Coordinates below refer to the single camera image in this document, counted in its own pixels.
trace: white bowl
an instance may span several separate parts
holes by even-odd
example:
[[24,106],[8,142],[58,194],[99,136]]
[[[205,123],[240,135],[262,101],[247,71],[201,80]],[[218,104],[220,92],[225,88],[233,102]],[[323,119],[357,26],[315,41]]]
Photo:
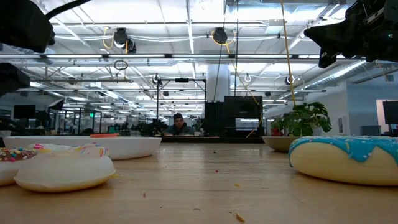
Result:
[[58,144],[63,146],[84,146],[94,143],[109,149],[112,160],[132,159],[150,156],[160,146],[162,138],[115,137],[90,138],[89,136],[12,136],[3,138],[7,148],[25,147],[29,144]]

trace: person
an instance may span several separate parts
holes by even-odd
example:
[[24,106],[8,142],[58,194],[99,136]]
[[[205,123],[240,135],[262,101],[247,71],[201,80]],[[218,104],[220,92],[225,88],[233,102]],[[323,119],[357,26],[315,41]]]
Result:
[[174,116],[174,124],[169,126],[164,136],[178,136],[178,135],[192,135],[193,132],[190,127],[187,126],[186,122],[182,118],[180,113],[176,113]]

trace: table surface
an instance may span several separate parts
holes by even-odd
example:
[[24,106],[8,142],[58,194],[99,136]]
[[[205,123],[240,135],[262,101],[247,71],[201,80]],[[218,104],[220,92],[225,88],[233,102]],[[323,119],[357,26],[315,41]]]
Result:
[[261,144],[161,144],[114,165],[117,176],[89,190],[1,187],[0,223],[239,223],[236,212],[246,223],[398,223],[398,188],[299,174]]

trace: donut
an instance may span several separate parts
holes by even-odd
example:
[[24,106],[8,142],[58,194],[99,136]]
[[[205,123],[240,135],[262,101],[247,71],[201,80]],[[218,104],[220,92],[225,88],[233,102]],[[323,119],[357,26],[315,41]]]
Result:
[[322,179],[365,185],[398,185],[398,138],[302,137],[288,153],[291,167]]
[[38,153],[48,153],[48,152],[61,152],[70,149],[70,146],[60,146],[55,144],[30,144],[26,147],[27,149],[35,149]]
[[36,155],[36,151],[21,147],[18,149],[0,148],[0,186],[14,184],[14,177],[21,164]]
[[21,166],[14,180],[27,190],[67,192],[102,184],[115,172],[108,150],[89,144],[39,154]]

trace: white wall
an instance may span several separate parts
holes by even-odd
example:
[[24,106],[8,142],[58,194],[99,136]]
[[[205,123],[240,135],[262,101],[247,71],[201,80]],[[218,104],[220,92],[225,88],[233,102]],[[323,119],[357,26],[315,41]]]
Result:
[[341,133],[339,133],[339,118],[343,119],[344,134],[350,134],[346,82],[339,83],[337,87],[326,88],[326,93],[310,93],[305,97],[305,102],[320,102],[324,104],[326,109],[328,110],[331,123],[331,131],[328,133],[321,131],[321,135],[342,135]]
[[377,117],[376,100],[398,99],[395,85],[348,85],[349,126],[351,135],[360,135],[361,126],[382,125]]

